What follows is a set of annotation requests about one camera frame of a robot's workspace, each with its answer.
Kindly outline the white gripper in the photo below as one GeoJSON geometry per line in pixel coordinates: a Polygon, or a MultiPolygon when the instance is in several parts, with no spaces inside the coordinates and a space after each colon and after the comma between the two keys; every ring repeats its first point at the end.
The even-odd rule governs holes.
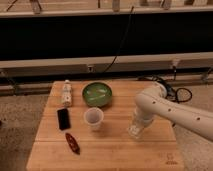
{"type": "Polygon", "coordinates": [[[130,126],[136,125],[138,127],[141,127],[142,132],[143,132],[143,130],[146,127],[148,127],[153,122],[153,120],[154,120],[154,118],[153,118],[152,115],[148,115],[144,112],[135,110],[134,113],[133,113],[133,120],[132,120],[130,126]]]}

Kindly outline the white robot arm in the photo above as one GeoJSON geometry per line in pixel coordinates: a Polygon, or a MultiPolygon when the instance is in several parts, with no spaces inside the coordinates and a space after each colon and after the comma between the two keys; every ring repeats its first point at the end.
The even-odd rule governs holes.
{"type": "Polygon", "coordinates": [[[139,138],[143,129],[153,122],[154,115],[158,115],[213,142],[212,112],[171,102],[166,96],[166,88],[159,83],[143,89],[135,96],[136,108],[128,128],[131,136],[139,138]]]}

